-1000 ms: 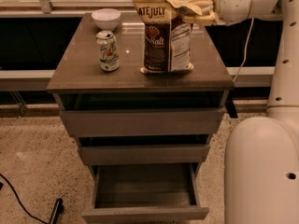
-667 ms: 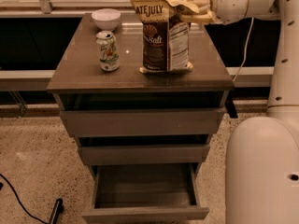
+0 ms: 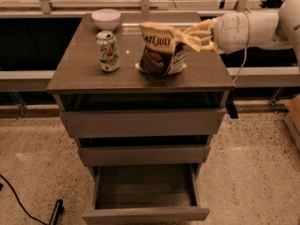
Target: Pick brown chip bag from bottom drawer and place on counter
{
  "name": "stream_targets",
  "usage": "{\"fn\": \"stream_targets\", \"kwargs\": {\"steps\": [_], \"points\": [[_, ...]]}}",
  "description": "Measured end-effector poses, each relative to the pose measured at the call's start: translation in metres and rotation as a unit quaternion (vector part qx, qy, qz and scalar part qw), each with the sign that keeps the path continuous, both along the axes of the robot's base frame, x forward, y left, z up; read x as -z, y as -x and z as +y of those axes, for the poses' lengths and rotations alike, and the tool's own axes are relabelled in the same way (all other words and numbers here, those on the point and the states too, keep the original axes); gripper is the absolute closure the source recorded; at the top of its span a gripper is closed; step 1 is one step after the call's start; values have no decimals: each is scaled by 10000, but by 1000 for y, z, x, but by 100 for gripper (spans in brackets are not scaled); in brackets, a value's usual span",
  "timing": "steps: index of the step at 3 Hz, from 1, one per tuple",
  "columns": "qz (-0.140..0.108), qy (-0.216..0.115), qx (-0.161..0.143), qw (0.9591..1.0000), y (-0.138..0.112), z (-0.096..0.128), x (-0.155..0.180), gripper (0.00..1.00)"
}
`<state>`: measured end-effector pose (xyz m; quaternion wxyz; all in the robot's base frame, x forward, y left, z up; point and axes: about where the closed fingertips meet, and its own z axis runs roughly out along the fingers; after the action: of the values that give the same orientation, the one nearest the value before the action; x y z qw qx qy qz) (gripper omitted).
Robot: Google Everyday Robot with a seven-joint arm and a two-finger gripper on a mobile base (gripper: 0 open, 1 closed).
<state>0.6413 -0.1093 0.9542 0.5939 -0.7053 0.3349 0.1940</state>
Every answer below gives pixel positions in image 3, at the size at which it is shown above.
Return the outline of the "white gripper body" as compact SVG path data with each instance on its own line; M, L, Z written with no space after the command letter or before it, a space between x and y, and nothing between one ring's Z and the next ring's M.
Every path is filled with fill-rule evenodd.
M226 13L212 20L212 41L217 53L234 53L248 45L248 17L243 12Z

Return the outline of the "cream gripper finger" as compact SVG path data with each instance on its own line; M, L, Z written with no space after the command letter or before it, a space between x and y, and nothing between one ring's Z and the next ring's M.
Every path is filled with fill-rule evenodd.
M189 36L195 36L198 38L210 38L212 36L211 24L211 20L204 20L193 24L192 26L187 28L184 33Z
M223 53L219 46L212 40L211 37L203 37L201 41L201 51Z

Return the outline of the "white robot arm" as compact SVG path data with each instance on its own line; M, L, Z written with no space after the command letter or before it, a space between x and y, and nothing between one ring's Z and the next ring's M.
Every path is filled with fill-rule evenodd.
M226 13L198 22L185 33L208 42L204 48L234 53L248 47L264 50L293 49L300 62L300 0L285 0L279 9Z

